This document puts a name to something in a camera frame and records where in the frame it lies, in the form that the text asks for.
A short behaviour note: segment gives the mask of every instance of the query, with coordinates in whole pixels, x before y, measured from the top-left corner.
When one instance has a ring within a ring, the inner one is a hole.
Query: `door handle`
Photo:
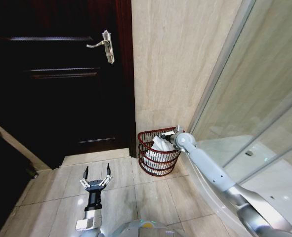
[[[103,37],[103,40],[100,43],[97,43],[94,45],[87,44],[86,46],[88,48],[96,48],[98,46],[104,45],[107,61],[110,64],[113,64],[115,59],[114,59],[114,53],[113,53],[111,33],[105,30],[102,33],[102,37]]]

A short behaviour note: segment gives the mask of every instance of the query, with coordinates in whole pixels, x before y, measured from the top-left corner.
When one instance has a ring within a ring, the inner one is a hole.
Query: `dark wooden door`
[[[108,30],[115,62],[103,46]],[[130,1],[0,0],[0,125],[54,168],[65,155],[135,156]]]

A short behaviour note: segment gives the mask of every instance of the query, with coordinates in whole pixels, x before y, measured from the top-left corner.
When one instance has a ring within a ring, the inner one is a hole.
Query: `beige marble wall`
[[[132,0],[137,132],[188,128],[240,4]]]

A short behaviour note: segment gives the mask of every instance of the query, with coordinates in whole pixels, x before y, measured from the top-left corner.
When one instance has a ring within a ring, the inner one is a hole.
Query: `trash bin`
[[[153,138],[161,133],[174,131],[176,127],[140,132],[138,134],[138,162],[140,167],[153,176],[164,176],[171,173],[180,155],[180,151],[169,152],[152,149]]]

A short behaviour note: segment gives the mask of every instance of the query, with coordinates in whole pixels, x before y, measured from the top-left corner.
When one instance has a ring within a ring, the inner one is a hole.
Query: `glass shower door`
[[[257,0],[192,132],[292,224],[292,0]]]

